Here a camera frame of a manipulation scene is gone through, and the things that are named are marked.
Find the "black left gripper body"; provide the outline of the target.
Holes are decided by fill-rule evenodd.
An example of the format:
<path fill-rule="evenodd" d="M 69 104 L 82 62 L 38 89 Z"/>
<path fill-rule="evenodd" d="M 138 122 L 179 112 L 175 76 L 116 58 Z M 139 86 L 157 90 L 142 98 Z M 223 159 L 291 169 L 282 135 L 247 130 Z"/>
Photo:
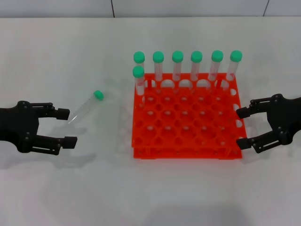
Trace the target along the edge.
<path fill-rule="evenodd" d="M 16 106 L 0 109 L 0 139 L 14 144 L 21 153 L 33 151 L 39 119 L 32 104 L 19 101 Z"/>

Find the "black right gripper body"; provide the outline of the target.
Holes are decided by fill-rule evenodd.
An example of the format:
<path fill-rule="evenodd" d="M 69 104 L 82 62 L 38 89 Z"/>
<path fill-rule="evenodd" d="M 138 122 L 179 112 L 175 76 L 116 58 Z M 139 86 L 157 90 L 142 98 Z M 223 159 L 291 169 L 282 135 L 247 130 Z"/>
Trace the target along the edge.
<path fill-rule="evenodd" d="M 294 135 L 301 130 L 301 99 L 273 95 L 267 119 L 281 145 L 292 143 Z"/>

